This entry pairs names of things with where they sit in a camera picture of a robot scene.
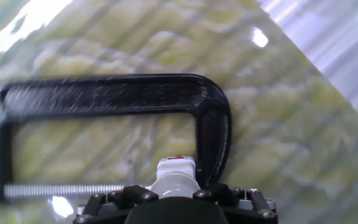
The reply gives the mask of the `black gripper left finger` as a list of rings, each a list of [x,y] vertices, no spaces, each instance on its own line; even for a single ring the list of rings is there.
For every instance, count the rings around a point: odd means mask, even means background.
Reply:
[[[158,194],[139,185],[92,195],[73,224],[124,223],[133,208],[158,199]]]

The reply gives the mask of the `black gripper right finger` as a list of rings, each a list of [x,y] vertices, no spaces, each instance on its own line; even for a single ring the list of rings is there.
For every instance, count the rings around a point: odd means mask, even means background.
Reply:
[[[278,224],[275,201],[257,189],[217,183],[196,191],[193,198],[217,207],[228,223]]]

